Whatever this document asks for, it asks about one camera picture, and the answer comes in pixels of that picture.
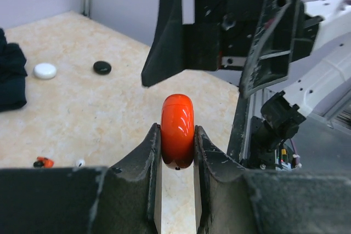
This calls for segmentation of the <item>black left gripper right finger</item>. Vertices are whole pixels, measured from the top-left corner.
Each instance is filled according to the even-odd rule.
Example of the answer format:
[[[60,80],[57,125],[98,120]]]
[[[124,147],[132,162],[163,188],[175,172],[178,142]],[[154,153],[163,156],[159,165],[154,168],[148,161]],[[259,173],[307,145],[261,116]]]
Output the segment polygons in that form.
[[[195,128],[197,233],[350,233],[350,172],[246,169]]]

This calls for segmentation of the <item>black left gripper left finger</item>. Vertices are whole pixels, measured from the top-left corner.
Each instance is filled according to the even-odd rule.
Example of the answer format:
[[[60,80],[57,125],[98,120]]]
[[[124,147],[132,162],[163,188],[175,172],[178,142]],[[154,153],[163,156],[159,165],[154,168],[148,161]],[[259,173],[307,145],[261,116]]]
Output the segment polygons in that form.
[[[160,233],[161,137],[111,167],[1,170],[1,233]]]

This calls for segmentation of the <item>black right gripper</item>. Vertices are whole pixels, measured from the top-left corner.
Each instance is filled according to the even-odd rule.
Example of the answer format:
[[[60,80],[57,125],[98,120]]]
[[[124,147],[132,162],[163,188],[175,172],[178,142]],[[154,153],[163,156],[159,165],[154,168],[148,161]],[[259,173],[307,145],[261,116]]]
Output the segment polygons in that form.
[[[321,17],[302,0],[195,0],[195,21],[184,25],[182,0],[159,0],[149,54],[141,72],[144,87],[186,69],[243,70],[244,98],[287,80],[291,61],[313,49]]]

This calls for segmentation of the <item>orange earbud charging case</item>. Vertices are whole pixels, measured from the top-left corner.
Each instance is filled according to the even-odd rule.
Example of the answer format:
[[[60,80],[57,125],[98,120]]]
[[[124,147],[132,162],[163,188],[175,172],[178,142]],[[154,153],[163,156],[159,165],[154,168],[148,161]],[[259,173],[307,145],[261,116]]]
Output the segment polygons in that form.
[[[161,112],[161,153],[166,166],[173,170],[189,167],[194,159],[194,108],[184,94],[168,96]]]

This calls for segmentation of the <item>orange earbud with black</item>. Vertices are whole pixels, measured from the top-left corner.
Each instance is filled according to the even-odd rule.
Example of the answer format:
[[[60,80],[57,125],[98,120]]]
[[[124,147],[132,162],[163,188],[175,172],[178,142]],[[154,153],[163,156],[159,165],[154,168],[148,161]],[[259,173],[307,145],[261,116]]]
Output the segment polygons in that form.
[[[54,161],[47,157],[37,157],[33,163],[34,168],[52,168],[53,166]]]

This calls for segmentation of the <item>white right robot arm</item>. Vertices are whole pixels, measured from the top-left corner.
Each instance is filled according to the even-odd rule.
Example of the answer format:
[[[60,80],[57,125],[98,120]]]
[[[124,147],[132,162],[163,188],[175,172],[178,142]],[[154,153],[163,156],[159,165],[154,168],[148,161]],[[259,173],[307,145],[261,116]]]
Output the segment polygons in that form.
[[[152,87],[185,70],[240,72],[227,154],[272,153],[317,110],[329,121],[350,102],[350,0],[159,0],[141,72]]]

